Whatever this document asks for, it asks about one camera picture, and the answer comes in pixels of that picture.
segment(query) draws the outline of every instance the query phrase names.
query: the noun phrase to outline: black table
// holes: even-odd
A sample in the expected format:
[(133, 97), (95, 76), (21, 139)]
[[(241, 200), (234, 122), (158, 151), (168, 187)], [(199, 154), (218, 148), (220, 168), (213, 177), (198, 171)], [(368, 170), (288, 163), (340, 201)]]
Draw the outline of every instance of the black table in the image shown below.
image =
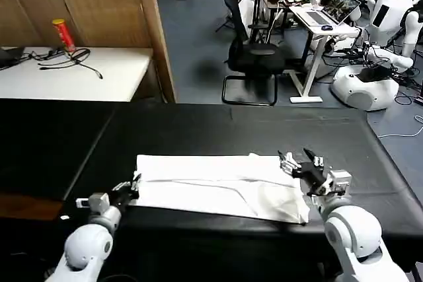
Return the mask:
[[(106, 191), (129, 180), (138, 154), (276, 155), (277, 150), (300, 154), (303, 147), (324, 156), (333, 168), (352, 174), (352, 199), (379, 219), (385, 243), (396, 262), (407, 269), (422, 260), (422, 206), (374, 136), (365, 113), (357, 110), (121, 104), (63, 212), (83, 213), (74, 209), (76, 197)], [(250, 250), (278, 259), (311, 262), (333, 256), (321, 218), (313, 208), (310, 222), (301, 226), (131, 207), (122, 219), (116, 240), (120, 241), (117, 248), (125, 246), (125, 254), (139, 254), (149, 247), (174, 250), (189, 245), (224, 254)]]
[(0, 100), (0, 217), (54, 219), (117, 103)]

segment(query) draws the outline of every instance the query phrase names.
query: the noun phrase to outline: computer mouse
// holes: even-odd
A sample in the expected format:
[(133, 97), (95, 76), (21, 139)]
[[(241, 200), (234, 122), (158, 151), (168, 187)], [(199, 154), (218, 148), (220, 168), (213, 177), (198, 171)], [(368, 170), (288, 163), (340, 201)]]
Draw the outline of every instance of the computer mouse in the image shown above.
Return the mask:
[(322, 30), (323, 31), (331, 31), (331, 30), (333, 30), (333, 26), (329, 26), (328, 24), (325, 24), (324, 26), (322, 26)]

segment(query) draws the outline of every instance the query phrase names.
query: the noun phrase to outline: laptop screen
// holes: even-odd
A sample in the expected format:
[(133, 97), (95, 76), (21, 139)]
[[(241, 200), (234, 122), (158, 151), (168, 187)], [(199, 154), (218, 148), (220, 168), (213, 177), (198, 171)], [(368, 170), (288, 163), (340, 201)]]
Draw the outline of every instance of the laptop screen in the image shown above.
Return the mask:
[(338, 24), (344, 21), (360, 4), (358, 0), (331, 0), (323, 11)]

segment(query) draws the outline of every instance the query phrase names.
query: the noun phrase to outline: black tabletop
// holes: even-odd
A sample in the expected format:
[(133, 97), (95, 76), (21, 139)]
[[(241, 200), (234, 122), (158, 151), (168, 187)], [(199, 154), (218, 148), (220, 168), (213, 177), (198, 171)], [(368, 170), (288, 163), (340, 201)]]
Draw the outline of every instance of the black tabletop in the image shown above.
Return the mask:
[[(121, 104), (85, 165), (65, 211), (75, 197), (107, 191), (129, 180), (138, 154), (147, 155), (301, 155), (307, 147), (334, 169), (353, 176), (353, 202), (381, 222), (383, 237), (396, 261), (419, 256), (423, 209), (403, 176), (374, 136), (365, 113), (350, 109), (257, 108), (218, 105)], [(290, 254), (331, 252), (320, 216), (294, 225), (168, 209), (132, 207), (119, 232), (148, 232), (162, 237), (195, 234), (244, 242), (263, 239), (289, 246)], [(404, 248), (409, 247), (407, 255)]]
[(116, 107), (0, 100), (0, 192), (65, 200)]

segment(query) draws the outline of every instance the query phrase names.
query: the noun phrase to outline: cup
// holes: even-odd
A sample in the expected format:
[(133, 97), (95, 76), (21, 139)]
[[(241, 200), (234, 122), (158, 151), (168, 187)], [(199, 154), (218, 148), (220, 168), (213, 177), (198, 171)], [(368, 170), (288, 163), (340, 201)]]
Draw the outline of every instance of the cup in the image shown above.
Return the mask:
[(311, 6), (313, 7), (313, 9), (320, 9), (320, 2), (322, 0), (311, 0)]

